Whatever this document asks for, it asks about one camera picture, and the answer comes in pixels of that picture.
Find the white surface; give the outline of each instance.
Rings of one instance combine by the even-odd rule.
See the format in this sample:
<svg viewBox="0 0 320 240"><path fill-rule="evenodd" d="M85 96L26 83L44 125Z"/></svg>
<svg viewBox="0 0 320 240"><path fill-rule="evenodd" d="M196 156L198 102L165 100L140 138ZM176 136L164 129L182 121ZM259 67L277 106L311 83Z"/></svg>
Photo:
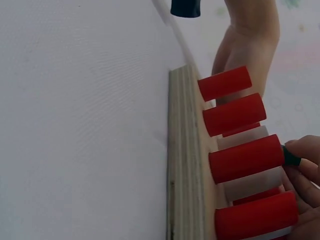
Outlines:
<svg viewBox="0 0 320 240"><path fill-rule="evenodd" d="M299 2L299 7L289 9L285 2ZM320 135L320 1L278 0L277 5L281 38L263 98L264 124L284 143ZM201 77L209 76L230 22L224 1L201 0L199 18L177 22Z"/></svg>
<svg viewBox="0 0 320 240"><path fill-rule="evenodd" d="M0 238L163 240L168 72L149 0L0 2Z"/></svg>

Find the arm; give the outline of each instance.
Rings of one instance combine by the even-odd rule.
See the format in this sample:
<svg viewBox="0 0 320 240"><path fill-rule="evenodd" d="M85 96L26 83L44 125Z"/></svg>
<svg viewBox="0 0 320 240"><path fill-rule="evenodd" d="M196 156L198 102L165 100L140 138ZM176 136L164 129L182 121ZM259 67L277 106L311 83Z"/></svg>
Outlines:
<svg viewBox="0 0 320 240"><path fill-rule="evenodd" d="M225 0L225 3L231 21L217 51L212 74L247 66L252 87L217 99L218 105L253 93L263 96L280 37L275 0Z"/></svg>

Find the white wall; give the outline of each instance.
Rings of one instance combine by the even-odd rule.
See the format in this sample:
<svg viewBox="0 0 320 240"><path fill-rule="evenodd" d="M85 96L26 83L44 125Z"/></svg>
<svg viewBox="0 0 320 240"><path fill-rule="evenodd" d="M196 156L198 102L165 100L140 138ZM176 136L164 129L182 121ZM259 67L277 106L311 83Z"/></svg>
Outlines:
<svg viewBox="0 0 320 240"><path fill-rule="evenodd" d="M0 238L163 240L184 62L150 0L0 1Z"/></svg>

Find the fingernail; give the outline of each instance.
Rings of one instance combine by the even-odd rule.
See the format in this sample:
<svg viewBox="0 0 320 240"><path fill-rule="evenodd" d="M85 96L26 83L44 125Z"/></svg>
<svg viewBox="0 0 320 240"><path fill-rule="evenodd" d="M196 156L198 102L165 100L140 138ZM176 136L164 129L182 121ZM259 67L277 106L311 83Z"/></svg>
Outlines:
<svg viewBox="0 0 320 240"><path fill-rule="evenodd" d="M290 141L287 141L287 142L285 143L285 145L287 145L287 144L293 144L295 141L297 141L297 140L290 140Z"/></svg>

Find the finger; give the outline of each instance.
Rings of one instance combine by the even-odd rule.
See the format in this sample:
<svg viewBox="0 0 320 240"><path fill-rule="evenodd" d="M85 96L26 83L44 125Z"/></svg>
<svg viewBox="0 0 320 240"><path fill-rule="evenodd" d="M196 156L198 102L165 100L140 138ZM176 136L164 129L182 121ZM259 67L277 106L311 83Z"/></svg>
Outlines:
<svg viewBox="0 0 320 240"><path fill-rule="evenodd" d="M320 185L320 174L318 172L318 165L308 159L302 158L298 167L299 171L307 177L310 181L318 186Z"/></svg>
<svg viewBox="0 0 320 240"><path fill-rule="evenodd" d="M313 220L320 219L320 207L311 208L299 216L299 221L295 227L309 223Z"/></svg>
<svg viewBox="0 0 320 240"><path fill-rule="evenodd" d="M315 219L292 230L287 240L317 240L320 239L320 219Z"/></svg>
<svg viewBox="0 0 320 240"><path fill-rule="evenodd" d="M312 208L320 206L320 191L297 169L287 166L285 173L299 196Z"/></svg>
<svg viewBox="0 0 320 240"><path fill-rule="evenodd" d="M234 37L231 34L231 27L229 27L226 30L224 38L216 52L212 67L212 75L222 73L225 70L226 63L231 53L233 41Z"/></svg>
<svg viewBox="0 0 320 240"><path fill-rule="evenodd" d="M307 135L299 140L292 140L285 144L286 149L293 155L308 159L315 164L320 159L320 137Z"/></svg>
<svg viewBox="0 0 320 240"><path fill-rule="evenodd" d="M283 183L283 187L286 191L293 191L294 192L295 200L296 200L300 214L303 214L303 213L307 212L308 210L312 209L312 207L309 204L307 204L305 201L303 201L301 199L301 197L298 195L297 191L295 190L294 186L290 182L285 171L283 171L283 173L282 173L282 183Z"/></svg>

